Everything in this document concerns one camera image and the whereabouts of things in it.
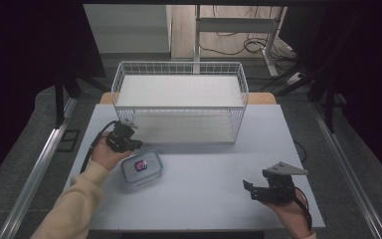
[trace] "wall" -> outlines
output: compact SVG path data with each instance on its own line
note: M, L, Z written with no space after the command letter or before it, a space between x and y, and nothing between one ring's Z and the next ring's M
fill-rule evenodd
M84 4L100 53L170 52L170 6Z

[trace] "sleeve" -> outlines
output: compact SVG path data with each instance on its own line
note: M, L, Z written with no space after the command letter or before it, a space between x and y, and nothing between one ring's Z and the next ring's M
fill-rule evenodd
M304 239L317 239L317 235L315 232L311 232L311 235L309 237L305 237Z
M32 238L86 238L90 222L102 198L100 186L108 171L94 161L73 177L71 187L57 199Z

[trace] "metal rail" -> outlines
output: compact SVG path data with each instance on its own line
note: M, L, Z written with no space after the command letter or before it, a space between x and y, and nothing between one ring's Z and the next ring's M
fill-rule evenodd
M322 119L322 111L320 104L311 103L314 111L314 115L317 119L317 122L324 134L325 139L327 140L328 145L330 146L334 158L337 161L340 169L343 172L343 176L346 182L349 185L350 190L355 198L355 201L358 203L359 208L361 209L362 214L365 217L370 230L375 238L382 238L382 222L380 216L374 208L371 200L368 195L365 193L361 183L355 175L343 149L341 148L339 141L336 136L328 130L324 120Z
M26 212L32 202L40 183L42 182L43 176L45 175L46 169L51 162L52 156L54 155L58 144L64 135L67 128L68 122L70 120L71 114L76 106L77 100L69 99L65 106L65 119L59 128L52 130L51 135L48 138L36 164L34 165L32 172L27 178L23 189L21 190L17 201L11 209L4 225L0 231L1 238L14 238L18 229L20 228L21 222L26 215Z

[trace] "plastic food container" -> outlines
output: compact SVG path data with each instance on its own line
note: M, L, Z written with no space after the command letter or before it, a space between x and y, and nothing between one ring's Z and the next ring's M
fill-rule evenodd
M130 187L139 187L162 175L163 164L157 151L150 150L124 160L120 169Z

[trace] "human arm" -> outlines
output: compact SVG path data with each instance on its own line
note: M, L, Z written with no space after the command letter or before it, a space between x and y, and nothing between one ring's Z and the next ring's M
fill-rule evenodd
M295 190L296 197L303 204L306 204L302 193L299 190ZM303 215L302 210L295 202L290 202L287 205L276 205L274 203L263 203L270 207L274 213L278 216L282 225L290 233L293 239L315 239L314 232L308 230L308 224Z
M57 199L32 238L86 238L94 211L102 198L101 184L118 162L130 151L113 152L102 135L92 154L88 168L73 177L71 187Z

